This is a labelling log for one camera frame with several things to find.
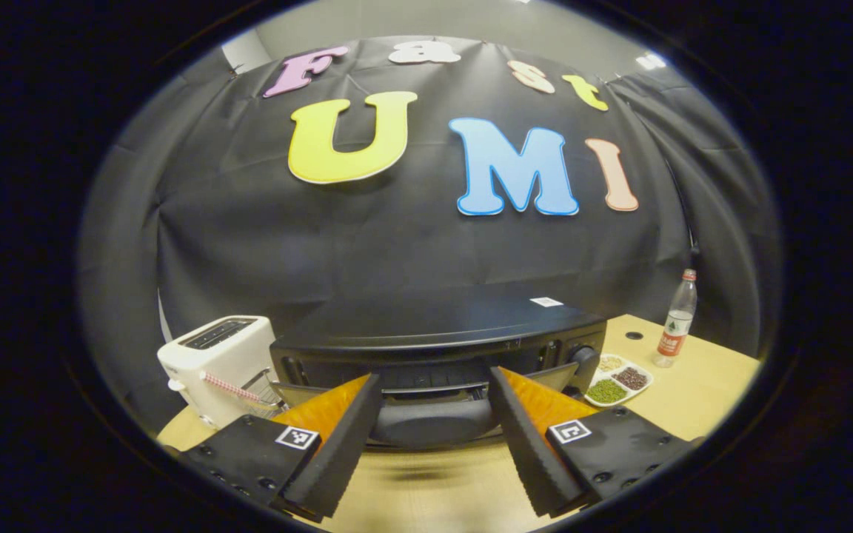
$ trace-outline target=plastic bottle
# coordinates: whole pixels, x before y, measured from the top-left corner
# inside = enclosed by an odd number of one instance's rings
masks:
[[[680,348],[683,348],[683,341],[690,333],[690,323],[696,311],[697,271],[687,269],[683,271],[683,283],[680,284],[670,303],[666,323],[663,324],[663,335],[657,345],[654,364],[663,368],[673,365],[673,361],[680,354]]]

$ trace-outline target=white toaster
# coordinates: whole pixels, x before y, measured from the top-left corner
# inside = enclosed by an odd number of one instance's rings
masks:
[[[278,381],[268,346],[275,340],[265,317],[230,316],[175,338],[156,352],[179,392],[210,428],[222,429],[247,413],[246,404],[226,389],[244,387],[256,375]],[[227,384],[204,381],[209,375]]]

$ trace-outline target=wooden table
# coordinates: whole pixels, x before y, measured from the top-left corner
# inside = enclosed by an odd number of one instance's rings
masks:
[[[653,374],[653,384],[627,407],[684,440],[707,435],[749,387],[758,362],[689,337],[673,367],[657,368],[652,359],[661,331],[660,324],[642,318],[612,318],[602,353],[620,355]],[[643,338],[630,340],[627,332]],[[157,440],[186,451],[213,433],[187,407]],[[562,518],[535,516],[509,449],[498,438],[436,452],[365,451],[335,516],[324,519],[321,528],[334,533],[518,533]]]

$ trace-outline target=letter m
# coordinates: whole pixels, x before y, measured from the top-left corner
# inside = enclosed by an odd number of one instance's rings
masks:
[[[497,215],[505,202],[495,194],[498,178],[518,212],[529,206],[535,180],[535,208],[544,215],[575,215],[578,202],[572,196],[561,147],[565,138],[545,128],[532,128],[522,152],[515,151],[502,132],[482,118],[454,118],[449,128],[460,134],[466,152],[466,193],[457,202],[464,215]]]

